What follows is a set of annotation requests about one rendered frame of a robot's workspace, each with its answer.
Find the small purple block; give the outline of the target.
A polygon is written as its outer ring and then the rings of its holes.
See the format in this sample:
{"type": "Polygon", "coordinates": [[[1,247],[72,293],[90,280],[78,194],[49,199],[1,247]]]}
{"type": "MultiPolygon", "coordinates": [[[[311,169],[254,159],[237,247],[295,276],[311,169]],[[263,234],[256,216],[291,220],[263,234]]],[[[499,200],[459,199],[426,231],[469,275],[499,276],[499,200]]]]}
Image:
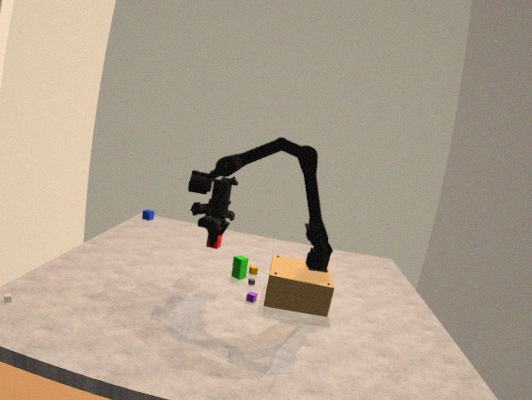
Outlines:
{"type": "Polygon", "coordinates": [[[249,302],[254,302],[256,301],[256,298],[257,298],[257,293],[254,293],[254,292],[248,292],[247,295],[246,295],[246,301],[249,301],[249,302]]]}

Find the green block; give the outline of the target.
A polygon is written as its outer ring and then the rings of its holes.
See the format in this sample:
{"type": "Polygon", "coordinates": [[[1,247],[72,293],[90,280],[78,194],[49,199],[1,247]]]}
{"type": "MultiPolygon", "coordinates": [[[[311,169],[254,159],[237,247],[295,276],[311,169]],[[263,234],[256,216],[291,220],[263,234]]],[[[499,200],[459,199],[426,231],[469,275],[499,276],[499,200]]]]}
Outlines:
{"type": "Polygon", "coordinates": [[[248,265],[248,257],[243,257],[240,255],[236,255],[233,257],[233,263],[232,266],[241,270],[247,268],[248,265]]]}
{"type": "Polygon", "coordinates": [[[232,266],[232,277],[236,278],[237,280],[246,278],[246,272],[247,268],[239,270],[232,266]]]}

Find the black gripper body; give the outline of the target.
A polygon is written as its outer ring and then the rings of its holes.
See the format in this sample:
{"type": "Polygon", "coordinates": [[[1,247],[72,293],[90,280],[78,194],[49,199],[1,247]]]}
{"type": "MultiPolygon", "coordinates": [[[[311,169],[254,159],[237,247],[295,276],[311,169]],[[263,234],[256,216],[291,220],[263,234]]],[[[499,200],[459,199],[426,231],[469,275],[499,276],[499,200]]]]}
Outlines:
{"type": "Polygon", "coordinates": [[[226,222],[226,218],[229,218],[230,221],[234,220],[235,214],[233,211],[228,210],[228,206],[231,204],[229,199],[221,199],[211,196],[208,203],[210,205],[210,217],[204,216],[198,221],[198,227],[211,229],[217,231],[221,223],[226,222]]]}

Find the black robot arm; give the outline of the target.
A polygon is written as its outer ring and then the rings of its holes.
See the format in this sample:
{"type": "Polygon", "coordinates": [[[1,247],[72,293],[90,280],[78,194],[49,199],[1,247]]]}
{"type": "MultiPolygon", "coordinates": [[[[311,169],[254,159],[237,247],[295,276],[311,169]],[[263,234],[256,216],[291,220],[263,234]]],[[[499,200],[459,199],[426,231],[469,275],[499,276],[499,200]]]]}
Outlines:
{"type": "MultiPolygon", "coordinates": [[[[278,138],[261,146],[253,148],[243,153],[233,154],[221,157],[215,164],[215,169],[210,173],[193,170],[188,184],[188,191],[207,194],[210,192],[213,181],[212,195],[216,198],[229,199],[232,185],[238,185],[237,180],[225,178],[242,168],[243,166],[274,154],[279,151],[285,151],[293,156],[298,157],[301,169],[304,174],[305,187],[309,209],[309,224],[305,224],[308,241],[311,242],[312,248],[308,252],[305,264],[308,270],[317,272],[328,272],[328,264],[332,247],[328,242],[327,233],[323,225],[320,197],[317,182],[317,153],[310,146],[299,146],[285,138],[278,138]],[[220,179],[214,179],[223,176],[220,179]]],[[[210,215],[211,203],[201,204],[195,202],[191,206],[193,216],[206,214],[210,215]]]]}

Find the blue block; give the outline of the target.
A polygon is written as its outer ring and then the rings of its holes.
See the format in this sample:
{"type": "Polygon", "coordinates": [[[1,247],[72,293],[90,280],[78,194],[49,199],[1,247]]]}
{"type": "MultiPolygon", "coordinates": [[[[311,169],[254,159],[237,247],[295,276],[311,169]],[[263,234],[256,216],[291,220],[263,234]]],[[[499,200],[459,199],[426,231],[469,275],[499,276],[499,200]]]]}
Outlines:
{"type": "Polygon", "coordinates": [[[143,211],[143,219],[146,220],[152,220],[154,216],[154,212],[151,210],[144,210],[143,211]]]}

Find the red block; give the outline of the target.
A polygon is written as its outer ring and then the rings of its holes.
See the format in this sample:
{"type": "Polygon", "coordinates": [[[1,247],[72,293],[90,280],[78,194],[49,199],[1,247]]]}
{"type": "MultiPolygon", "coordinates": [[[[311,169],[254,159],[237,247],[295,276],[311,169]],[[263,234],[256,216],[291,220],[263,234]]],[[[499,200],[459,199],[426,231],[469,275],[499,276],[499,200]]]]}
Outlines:
{"type": "Polygon", "coordinates": [[[215,245],[214,245],[214,246],[211,246],[211,245],[210,245],[210,241],[209,241],[209,236],[208,236],[208,239],[207,239],[207,245],[206,245],[206,246],[207,246],[207,247],[212,247],[212,248],[216,248],[216,249],[218,249],[218,248],[220,247],[220,244],[221,244],[221,238],[222,238],[222,236],[218,236],[215,245]]]}

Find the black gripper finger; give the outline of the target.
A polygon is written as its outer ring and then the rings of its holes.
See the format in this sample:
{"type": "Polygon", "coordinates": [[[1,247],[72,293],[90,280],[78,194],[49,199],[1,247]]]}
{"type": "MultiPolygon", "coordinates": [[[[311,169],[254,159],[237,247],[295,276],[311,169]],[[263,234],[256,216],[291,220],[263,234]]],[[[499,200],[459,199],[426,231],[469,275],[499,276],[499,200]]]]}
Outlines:
{"type": "Polygon", "coordinates": [[[223,233],[225,232],[225,230],[226,230],[226,228],[228,227],[229,224],[230,224],[229,222],[221,223],[221,226],[220,226],[220,227],[223,227],[223,228],[222,228],[222,230],[221,230],[219,236],[222,236],[222,235],[223,235],[223,233]]]}
{"type": "Polygon", "coordinates": [[[222,228],[223,227],[220,227],[217,231],[211,230],[211,229],[207,229],[208,230],[208,234],[209,234],[209,241],[210,241],[210,245],[211,246],[215,245],[216,240],[217,240],[222,228]]]}

